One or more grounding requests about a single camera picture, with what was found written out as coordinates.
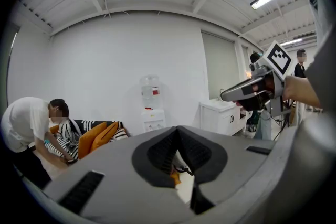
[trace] orange cushion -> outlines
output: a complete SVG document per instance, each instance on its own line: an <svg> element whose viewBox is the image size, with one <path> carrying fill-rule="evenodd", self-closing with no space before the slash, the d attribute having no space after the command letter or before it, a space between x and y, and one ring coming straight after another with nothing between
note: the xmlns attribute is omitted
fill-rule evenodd
<svg viewBox="0 0 336 224"><path fill-rule="evenodd" d="M94 142L97 135L106 129L106 122L100 123L96 127L87 131L84 135L79 138L78 143L78 158L82 159L90 153L92 143Z"/></svg>
<svg viewBox="0 0 336 224"><path fill-rule="evenodd" d="M55 134L55 133L57 133L58 128L59 128L59 124L58 124L58 125L55 125L55 126L53 126L53 127L51 127L51 128L50 128L50 132L51 132L52 134Z"/></svg>
<svg viewBox="0 0 336 224"><path fill-rule="evenodd" d="M114 122L110 126L108 126L104 131L102 131L92 143L90 152L96 150L102 145L107 144L110 141L110 139L114 136L117 129L118 129L118 122Z"/></svg>

